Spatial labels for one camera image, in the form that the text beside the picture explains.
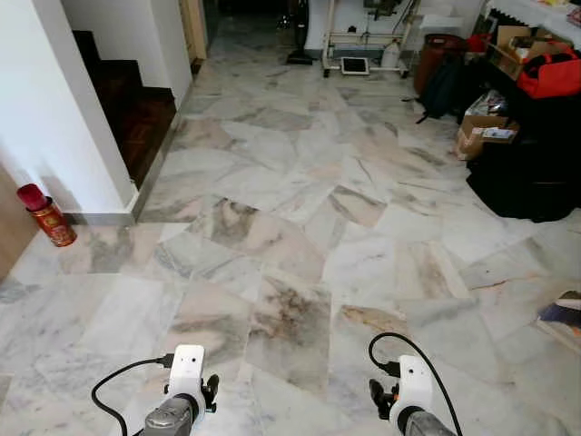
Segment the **red cylindrical tin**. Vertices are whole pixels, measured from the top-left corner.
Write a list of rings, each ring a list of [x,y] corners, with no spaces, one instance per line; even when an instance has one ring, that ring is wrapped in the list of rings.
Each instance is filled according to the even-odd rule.
[[[55,206],[53,198],[45,195],[34,183],[27,183],[17,188],[18,199],[25,205],[43,233],[58,248],[74,243],[76,232],[61,211]]]

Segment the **brown wooden panel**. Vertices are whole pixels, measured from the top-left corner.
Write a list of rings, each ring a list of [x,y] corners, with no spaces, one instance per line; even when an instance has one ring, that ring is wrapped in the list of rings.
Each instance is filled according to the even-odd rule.
[[[0,164],[0,282],[12,277],[18,259],[40,228],[18,199],[17,183]]]

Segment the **black cloth covered furniture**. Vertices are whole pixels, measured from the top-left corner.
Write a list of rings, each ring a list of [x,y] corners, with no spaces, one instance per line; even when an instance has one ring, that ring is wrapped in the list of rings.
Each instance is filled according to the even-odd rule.
[[[532,99],[509,79],[490,87],[519,130],[468,161],[468,186],[494,215],[554,222],[581,206],[581,96]]]

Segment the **small filled cardboard box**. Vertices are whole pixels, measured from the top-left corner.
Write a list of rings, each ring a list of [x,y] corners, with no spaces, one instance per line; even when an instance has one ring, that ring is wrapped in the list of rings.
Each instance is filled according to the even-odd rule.
[[[506,116],[509,104],[497,90],[489,90],[465,109],[453,153],[459,161],[473,161],[486,143],[511,143],[520,124]]]

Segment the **dark wooden staircase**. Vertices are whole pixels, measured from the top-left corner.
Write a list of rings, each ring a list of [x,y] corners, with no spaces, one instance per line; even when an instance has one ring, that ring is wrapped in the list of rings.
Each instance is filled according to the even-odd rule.
[[[140,187],[177,113],[174,95],[170,88],[145,86],[136,61],[101,58],[92,32],[74,30],[72,36],[129,177]]]

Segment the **black backpack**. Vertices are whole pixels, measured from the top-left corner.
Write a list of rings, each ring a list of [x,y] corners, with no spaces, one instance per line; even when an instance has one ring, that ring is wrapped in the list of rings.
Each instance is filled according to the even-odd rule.
[[[480,84],[470,64],[461,55],[447,55],[420,92],[423,112],[418,124],[448,114],[461,122],[468,106],[478,98],[478,90]]]

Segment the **white framed tablet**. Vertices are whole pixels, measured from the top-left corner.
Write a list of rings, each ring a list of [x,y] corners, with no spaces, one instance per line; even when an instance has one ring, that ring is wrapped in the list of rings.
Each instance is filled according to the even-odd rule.
[[[344,75],[369,75],[369,59],[366,57],[353,57],[353,55],[342,55],[340,58],[340,73]]]

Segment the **brown round bin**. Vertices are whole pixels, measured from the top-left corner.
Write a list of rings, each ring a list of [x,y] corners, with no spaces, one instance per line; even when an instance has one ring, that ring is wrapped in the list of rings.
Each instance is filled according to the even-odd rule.
[[[419,51],[418,65],[412,70],[416,93],[422,93],[428,79],[436,73],[444,58],[448,55],[462,54],[468,49],[468,43],[457,35],[428,34],[424,37],[422,49]]]

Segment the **black upright vacuum cleaner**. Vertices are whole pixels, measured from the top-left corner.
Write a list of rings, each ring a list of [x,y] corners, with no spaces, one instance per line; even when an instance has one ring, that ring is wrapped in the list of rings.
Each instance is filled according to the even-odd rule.
[[[293,50],[287,54],[286,64],[311,65],[314,59],[307,54],[309,30],[309,0],[286,0],[287,11],[282,24],[293,29]]]

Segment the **white wheeled rack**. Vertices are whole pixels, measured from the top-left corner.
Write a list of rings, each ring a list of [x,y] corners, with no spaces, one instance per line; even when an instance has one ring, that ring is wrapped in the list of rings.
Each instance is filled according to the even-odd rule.
[[[323,49],[320,53],[320,66],[323,78],[331,76],[332,72],[340,71],[340,57],[332,53],[336,45],[359,45],[360,50],[369,50],[377,46],[381,51],[380,63],[373,66],[371,72],[395,72],[401,78],[408,78],[410,67],[401,62],[404,45],[410,37],[412,24],[415,20],[415,9],[420,0],[361,0],[362,9],[369,11],[369,21],[366,21],[364,30],[360,32],[336,32],[335,14],[338,0],[328,1],[327,28],[322,37]],[[379,17],[390,18],[396,16],[395,24],[388,33],[374,33],[370,30],[370,21],[377,21]]]

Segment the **large open cardboard box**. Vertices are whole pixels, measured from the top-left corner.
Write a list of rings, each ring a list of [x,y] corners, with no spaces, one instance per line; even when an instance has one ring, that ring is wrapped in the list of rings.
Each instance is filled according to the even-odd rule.
[[[518,79],[523,63],[544,54],[560,53],[573,43],[543,26],[500,25],[497,41],[490,43],[488,61],[510,79]]]

